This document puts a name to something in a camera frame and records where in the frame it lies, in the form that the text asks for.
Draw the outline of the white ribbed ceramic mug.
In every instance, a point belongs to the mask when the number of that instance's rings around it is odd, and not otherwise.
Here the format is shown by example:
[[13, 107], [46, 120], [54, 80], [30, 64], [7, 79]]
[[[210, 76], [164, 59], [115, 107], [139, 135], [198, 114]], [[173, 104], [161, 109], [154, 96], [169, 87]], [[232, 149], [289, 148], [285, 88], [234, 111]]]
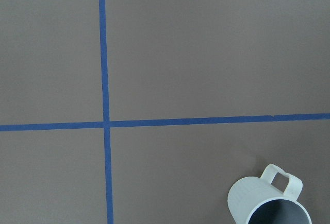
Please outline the white ribbed ceramic mug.
[[[288, 179], [284, 191], [272, 185], [277, 174]], [[269, 164], [260, 177], [236, 181], [228, 192], [227, 204], [235, 223], [312, 223], [298, 202], [302, 189], [299, 178]]]

